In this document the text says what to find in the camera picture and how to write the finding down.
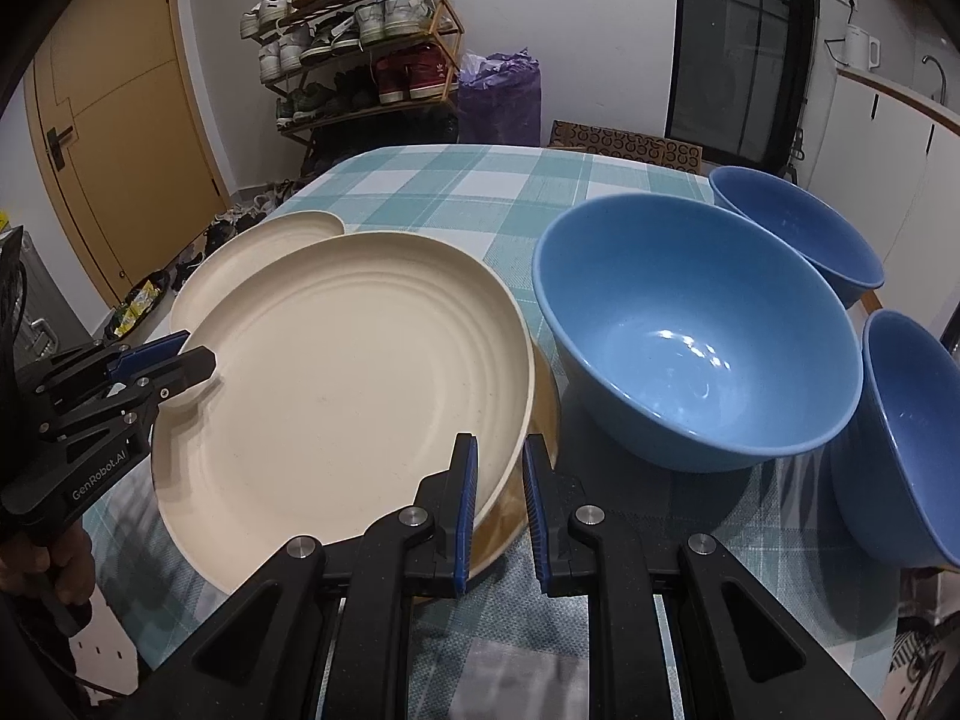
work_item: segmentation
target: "black door frame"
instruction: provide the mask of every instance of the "black door frame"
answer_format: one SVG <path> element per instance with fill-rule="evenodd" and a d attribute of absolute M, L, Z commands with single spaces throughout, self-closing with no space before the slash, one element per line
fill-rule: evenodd
<path fill-rule="evenodd" d="M 718 165 L 741 165 L 780 175 L 790 160 L 800 113 L 805 102 L 806 83 L 810 72 L 816 28 L 816 0 L 790 0 L 787 15 L 787 39 L 784 52 L 784 73 L 776 96 L 770 140 L 760 162 L 739 154 L 697 143 L 704 150 L 704 159 Z M 670 135 L 677 101 L 677 80 L 680 75 L 680 43 L 683 38 L 683 0 L 677 0 L 677 26 L 673 46 L 673 77 L 670 84 L 670 103 L 667 106 L 666 134 Z M 760 28 L 757 28 L 757 47 L 760 47 Z"/>

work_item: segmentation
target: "door handle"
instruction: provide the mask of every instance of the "door handle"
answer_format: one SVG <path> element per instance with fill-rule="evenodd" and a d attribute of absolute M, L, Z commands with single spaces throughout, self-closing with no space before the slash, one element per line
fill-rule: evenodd
<path fill-rule="evenodd" d="M 63 170 L 66 167 L 66 162 L 64 162 L 64 150 L 61 148 L 61 143 L 69 137 L 73 132 L 73 124 L 70 124 L 70 127 L 64 129 L 63 132 L 56 133 L 56 127 L 51 127 L 47 130 L 47 146 L 50 149 L 50 158 L 54 161 L 54 167 L 57 170 Z"/>

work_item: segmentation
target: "checkered tablecloth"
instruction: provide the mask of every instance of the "checkered tablecloth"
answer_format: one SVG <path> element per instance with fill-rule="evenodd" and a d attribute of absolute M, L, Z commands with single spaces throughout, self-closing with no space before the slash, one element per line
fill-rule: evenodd
<path fill-rule="evenodd" d="M 404 146 L 343 162 L 277 213 L 331 211 L 347 232 L 416 230 L 484 260 L 520 303 L 562 391 L 563 370 L 531 284 L 534 244 L 566 208 L 623 191 L 712 202 L 707 180 L 662 167 L 539 148 Z M 596 471 L 597 488 L 605 483 L 601 476 L 616 477 L 621 500 L 612 505 L 638 526 L 667 536 L 714 533 L 861 688 L 880 694 L 893 647 L 898 572 L 853 543 L 818 456 L 734 474 L 672 473 L 625 456 L 570 397 L 563 399 L 563 442 L 611 458 Z M 591 484 L 584 479 L 588 493 Z M 222 595 L 171 542 L 147 463 L 86 515 L 85 526 L 104 596 L 156 666 Z M 421 607 L 414 647 L 412 718 L 587 716 L 586 603 L 539 594 L 527 536 L 464 599 Z"/>

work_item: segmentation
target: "human hand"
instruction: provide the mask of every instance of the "human hand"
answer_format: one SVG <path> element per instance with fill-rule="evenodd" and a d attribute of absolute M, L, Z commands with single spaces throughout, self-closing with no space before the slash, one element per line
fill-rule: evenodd
<path fill-rule="evenodd" d="M 54 591 L 64 604 L 84 604 L 96 584 L 90 536 L 79 521 L 64 531 L 50 548 L 38 547 L 24 533 L 0 544 L 0 590 L 11 595 L 37 594 L 31 574 L 46 571 L 53 562 L 61 572 Z"/>

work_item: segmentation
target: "glass door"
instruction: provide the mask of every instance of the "glass door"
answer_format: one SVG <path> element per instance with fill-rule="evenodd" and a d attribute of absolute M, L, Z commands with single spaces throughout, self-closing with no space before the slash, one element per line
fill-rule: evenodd
<path fill-rule="evenodd" d="M 815 0 L 679 0 L 667 135 L 781 172 L 803 107 Z"/>

